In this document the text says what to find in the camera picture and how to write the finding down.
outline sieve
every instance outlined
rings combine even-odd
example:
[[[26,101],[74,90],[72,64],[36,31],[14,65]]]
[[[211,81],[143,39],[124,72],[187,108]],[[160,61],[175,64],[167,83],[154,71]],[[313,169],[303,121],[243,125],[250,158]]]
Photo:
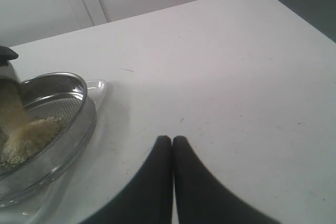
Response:
[[[20,95],[33,120],[49,116],[62,129],[42,150],[12,169],[0,168],[0,207],[17,203],[61,176],[84,150],[96,126],[95,103],[85,81],[73,73],[49,73],[20,84]]]

